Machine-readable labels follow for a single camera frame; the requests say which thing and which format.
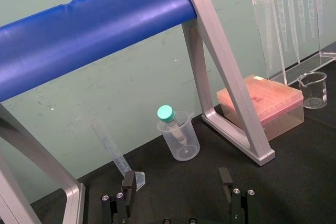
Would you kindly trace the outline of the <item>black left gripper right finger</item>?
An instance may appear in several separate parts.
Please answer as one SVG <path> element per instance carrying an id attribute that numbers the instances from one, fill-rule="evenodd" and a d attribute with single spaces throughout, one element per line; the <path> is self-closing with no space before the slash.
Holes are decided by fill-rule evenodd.
<path id="1" fill-rule="evenodd" d="M 229 204 L 229 223 L 256 223 L 256 193 L 254 190 L 240 190 L 234 186 L 226 167 L 218 168 L 223 190 Z"/>

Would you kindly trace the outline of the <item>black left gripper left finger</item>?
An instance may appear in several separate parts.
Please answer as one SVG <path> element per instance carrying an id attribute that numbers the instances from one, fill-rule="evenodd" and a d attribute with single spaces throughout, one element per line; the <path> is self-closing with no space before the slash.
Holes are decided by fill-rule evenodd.
<path id="1" fill-rule="evenodd" d="M 121 191 L 114 196 L 101 197 L 102 223 L 130 223 L 132 206 L 136 195 L 135 171 L 128 171 Z"/>

